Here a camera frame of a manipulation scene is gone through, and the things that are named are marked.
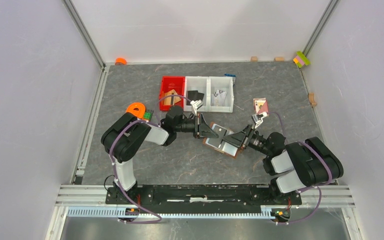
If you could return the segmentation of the dark grey credit card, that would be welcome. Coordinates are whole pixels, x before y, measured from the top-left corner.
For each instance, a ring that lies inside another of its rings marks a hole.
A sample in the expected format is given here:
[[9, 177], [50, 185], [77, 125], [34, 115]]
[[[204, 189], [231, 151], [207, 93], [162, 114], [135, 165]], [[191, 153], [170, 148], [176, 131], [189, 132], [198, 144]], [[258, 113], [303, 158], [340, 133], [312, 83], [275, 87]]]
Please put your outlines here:
[[211, 143], [215, 148], [220, 148], [223, 142], [223, 137], [226, 135], [228, 130], [217, 124], [214, 124], [212, 129], [218, 134], [218, 138], [211, 138], [209, 143]]

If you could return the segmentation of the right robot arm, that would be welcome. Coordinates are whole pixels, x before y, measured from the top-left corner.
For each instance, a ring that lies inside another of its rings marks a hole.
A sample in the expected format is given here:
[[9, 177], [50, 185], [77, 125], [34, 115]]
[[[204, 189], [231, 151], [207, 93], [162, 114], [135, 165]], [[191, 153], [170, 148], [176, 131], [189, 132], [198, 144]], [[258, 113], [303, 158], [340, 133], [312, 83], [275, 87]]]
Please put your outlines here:
[[318, 137], [286, 143], [286, 137], [279, 132], [264, 137], [248, 125], [224, 136], [223, 141], [265, 155], [263, 168], [273, 176], [268, 196], [275, 204], [282, 204], [292, 192], [328, 185], [344, 175], [340, 160]]

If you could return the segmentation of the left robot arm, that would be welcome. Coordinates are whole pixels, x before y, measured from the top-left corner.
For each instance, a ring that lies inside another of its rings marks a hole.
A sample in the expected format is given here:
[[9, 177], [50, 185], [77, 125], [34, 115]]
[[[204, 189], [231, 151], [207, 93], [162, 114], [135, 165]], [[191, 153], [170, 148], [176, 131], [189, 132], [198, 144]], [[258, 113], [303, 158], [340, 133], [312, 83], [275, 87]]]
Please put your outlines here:
[[125, 204], [131, 204], [137, 198], [132, 158], [143, 142], [166, 147], [176, 140], [177, 133], [191, 133], [195, 139], [219, 137], [206, 123], [203, 114], [195, 111], [185, 116], [178, 105], [169, 108], [160, 125], [127, 112], [102, 135], [100, 141], [110, 157], [114, 183], [120, 188], [117, 196]]

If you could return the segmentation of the brown leather card holder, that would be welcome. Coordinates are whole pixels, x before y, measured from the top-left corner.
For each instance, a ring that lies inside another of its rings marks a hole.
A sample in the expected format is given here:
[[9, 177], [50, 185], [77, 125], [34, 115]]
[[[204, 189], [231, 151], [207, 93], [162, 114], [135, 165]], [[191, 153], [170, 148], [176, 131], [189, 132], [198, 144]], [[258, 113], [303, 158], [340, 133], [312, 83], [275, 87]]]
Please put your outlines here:
[[236, 159], [243, 150], [223, 140], [223, 137], [233, 134], [234, 132], [215, 122], [211, 122], [210, 127], [218, 134], [218, 138], [205, 138], [203, 140], [203, 145]]

